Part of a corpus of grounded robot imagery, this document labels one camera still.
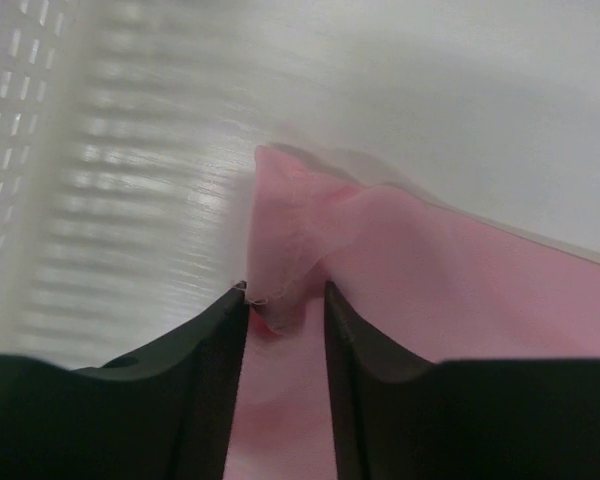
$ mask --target pink cloth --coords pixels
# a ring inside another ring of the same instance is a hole
[[[226,478],[336,478],[327,279],[429,360],[600,356],[600,265],[271,148],[256,165],[247,296],[262,316],[251,318]]]

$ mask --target white plastic basket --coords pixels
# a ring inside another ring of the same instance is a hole
[[[267,142],[600,260],[600,0],[0,0],[0,351],[198,313]]]

